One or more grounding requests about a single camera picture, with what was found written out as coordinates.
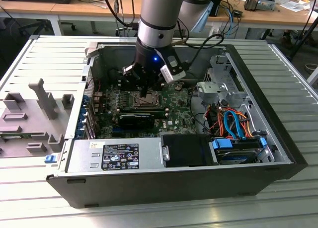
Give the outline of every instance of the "blue latch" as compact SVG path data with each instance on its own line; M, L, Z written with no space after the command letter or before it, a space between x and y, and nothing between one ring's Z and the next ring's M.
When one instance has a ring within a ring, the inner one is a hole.
M263 147L267 146L267 141L266 141L266 139L264 137L260 138L259 140L262 143Z
M230 139L216 139L212 142L213 148L216 149L231 149L233 148L232 142Z
M57 156L56 155L46 155L44 162L45 163L55 163L55 162L57 162Z

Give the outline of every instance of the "warning label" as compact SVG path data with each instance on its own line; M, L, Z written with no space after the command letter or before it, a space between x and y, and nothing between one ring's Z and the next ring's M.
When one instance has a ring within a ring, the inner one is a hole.
M138 144L104 145L102 156L103 170L139 168Z

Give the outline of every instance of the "floor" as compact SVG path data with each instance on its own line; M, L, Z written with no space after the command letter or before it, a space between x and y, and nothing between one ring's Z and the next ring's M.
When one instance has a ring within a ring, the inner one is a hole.
M27 41L28 36L21 36L19 33L19 25L27 25L36 22L33 19L18 19L15 22L12 19L6 20L6 30L0 30L0 77L2 77L8 67L11 65L15 57L20 52L21 48ZM76 31L72 31L69 25L63 25L65 35L81 35L81 36L94 36L91 31L90 22L88 21L74 21L76 25ZM100 36L115 36L116 24L110 22L96 22L96 29ZM32 34L35 28L28 29L28 33ZM250 29L247 34L247 39L259 39L264 30L262 29ZM53 35L53 32L41 31L42 35ZM133 36L135 32L130 32L129 35ZM204 38L208 34L208 31L204 31L201 34L191 35L192 37ZM280 37L283 34L282 30L274 30L272 37L267 37L267 41L274 43L285 55L289 55L290 51L283 48L280 44ZM313 33L313 37L318 40L318 32ZM313 48L304 45L293 59L294 66L299 72L307 78L309 73L305 70L305 64L318 64L318 47Z

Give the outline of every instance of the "metal bracket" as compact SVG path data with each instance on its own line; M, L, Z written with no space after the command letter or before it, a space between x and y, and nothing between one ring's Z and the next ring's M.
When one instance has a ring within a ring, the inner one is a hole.
M218 84L212 81L203 81L197 83L199 97L207 103L217 103L219 94L222 91L227 91L223 84Z
M88 42L85 47L85 55L87 58L93 57L98 54L98 42Z

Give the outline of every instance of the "side panel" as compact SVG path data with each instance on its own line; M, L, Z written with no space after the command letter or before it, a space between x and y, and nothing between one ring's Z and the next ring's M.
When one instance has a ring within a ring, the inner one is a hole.
M74 208L256 195L294 165L129 175L47 177Z
M283 123L280 121L273 107L268 102L267 98L265 97L261 88L248 70L246 64L240 57L235 47L233 45L228 45L226 47L226 50L230 53L231 58L229 59L232 65L236 66L236 71L237 73L239 73L242 83L246 85L246 88L253 95L253 99L255 100L257 106L259 107L266 121L273 130L274 135L277 137L279 143L283 147L289 159L297 165L295 167L295 170L289 171L289 173L285 176L286 179L291 178L308 166L306 160L300 153L295 142L292 140Z

